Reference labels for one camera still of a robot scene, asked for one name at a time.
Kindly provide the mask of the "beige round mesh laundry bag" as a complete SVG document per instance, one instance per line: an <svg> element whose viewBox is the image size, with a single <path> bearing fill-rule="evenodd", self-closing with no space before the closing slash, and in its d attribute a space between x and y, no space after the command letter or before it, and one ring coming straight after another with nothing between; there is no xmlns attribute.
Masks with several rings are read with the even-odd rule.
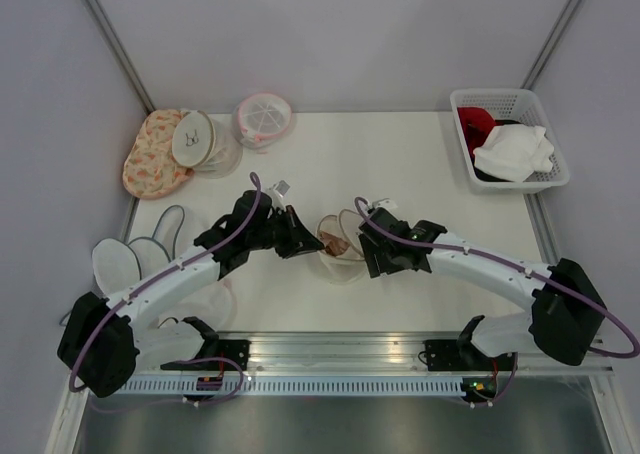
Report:
<svg viewBox="0 0 640 454"><path fill-rule="evenodd" d="M320 261L324 266L324 275L331 283L349 284L359 280L365 274L366 264L358 238L360 222L361 217L357 212L342 209L338 214L324 216L317 224L318 239L319 232L324 230L343 238L351 245L349 251L338 258L327 255L324 250L319 252Z"/></svg>

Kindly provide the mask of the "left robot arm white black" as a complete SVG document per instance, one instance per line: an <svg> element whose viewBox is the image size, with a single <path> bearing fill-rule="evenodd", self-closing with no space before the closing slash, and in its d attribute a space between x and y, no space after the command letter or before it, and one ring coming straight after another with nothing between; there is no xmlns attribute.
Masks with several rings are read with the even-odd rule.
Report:
<svg viewBox="0 0 640 454"><path fill-rule="evenodd" d="M292 206L276 206L259 190L244 192L230 213L156 273L109 296L89 291L75 301L57 348L70 370L70 391L88 389L105 398L148 367L191 364L206 370L220 363L218 334L203 319L187 316L169 329L153 322L225 279L254 251L272 250L287 260L323 247Z"/></svg>

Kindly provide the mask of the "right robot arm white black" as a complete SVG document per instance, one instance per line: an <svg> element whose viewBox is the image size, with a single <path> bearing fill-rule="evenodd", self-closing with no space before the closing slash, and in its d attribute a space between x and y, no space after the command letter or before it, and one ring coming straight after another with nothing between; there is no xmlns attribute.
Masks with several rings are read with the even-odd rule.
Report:
<svg viewBox="0 0 640 454"><path fill-rule="evenodd" d="M382 207L362 220L358 238L372 278L407 270L444 275L519 307L516 314L477 315L466 324L456 355L469 369L505 354L536 352L578 366L604 320L604 302L572 260L548 265L503 259L442 225L426 220L409 225Z"/></svg>

